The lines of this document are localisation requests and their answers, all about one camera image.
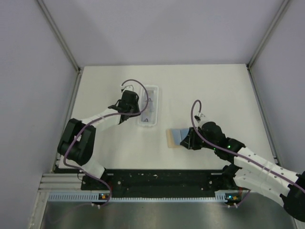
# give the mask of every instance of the wall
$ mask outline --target wall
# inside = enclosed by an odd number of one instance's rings
[[[246,63],[282,0],[45,0],[81,66]]]
[[[294,0],[253,68],[280,158],[305,170],[305,1]]]
[[[0,1],[0,224],[26,228],[75,71],[33,0]]]

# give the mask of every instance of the gray floor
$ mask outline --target gray floor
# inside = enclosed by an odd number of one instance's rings
[[[258,194],[238,208],[219,203],[112,203],[82,206],[56,224],[79,203],[49,202],[41,229],[293,229],[292,218],[275,202]]]

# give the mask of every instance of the white plastic container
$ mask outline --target white plastic container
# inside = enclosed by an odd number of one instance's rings
[[[146,110],[139,116],[138,125],[141,126],[154,126],[158,120],[158,100],[159,100],[159,87],[155,85],[144,85],[148,92],[148,106]],[[147,97],[144,89],[141,89],[139,107],[140,111],[144,109],[147,103]]]

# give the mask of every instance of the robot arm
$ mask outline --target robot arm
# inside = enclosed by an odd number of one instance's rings
[[[68,160],[72,160],[80,165],[84,171],[100,178],[105,168],[92,155],[95,134],[97,131],[104,131],[114,125],[119,125],[129,117],[139,116],[138,101],[139,96],[133,91],[133,86],[125,86],[122,88],[122,98],[116,104],[109,106],[105,111],[82,120],[70,119],[62,134],[57,152],[64,156],[80,130],[91,121],[102,118],[100,121],[94,122],[85,128],[67,156]],[[107,116],[113,113],[122,113],[122,115]],[[123,113],[132,113],[135,115],[124,115]]]
[[[230,179],[239,187],[256,191],[277,202],[292,217],[305,222],[305,193],[287,181],[290,180],[305,189],[305,172],[300,175],[263,159],[243,143],[226,137],[221,128],[215,122],[209,121],[202,113],[195,116],[195,119],[198,122],[197,131],[204,139],[216,146],[233,151],[239,156],[229,154],[204,142],[192,127],[180,145],[193,150],[201,148],[214,150],[218,157],[231,163],[230,166],[223,169],[224,182],[226,179]]]

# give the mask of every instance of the white table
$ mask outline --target white table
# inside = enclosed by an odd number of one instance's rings
[[[94,156],[105,168],[221,169],[227,165],[212,150],[167,146],[165,130],[190,127],[196,99],[226,136],[274,161],[244,64],[85,67],[72,117],[90,117],[115,104],[126,79],[159,86],[158,122],[154,127],[142,127],[137,125],[137,117],[130,118],[97,134]],[[140,87],[134,86],[139,93]],[[59,167],[65,167],[62,159]]]

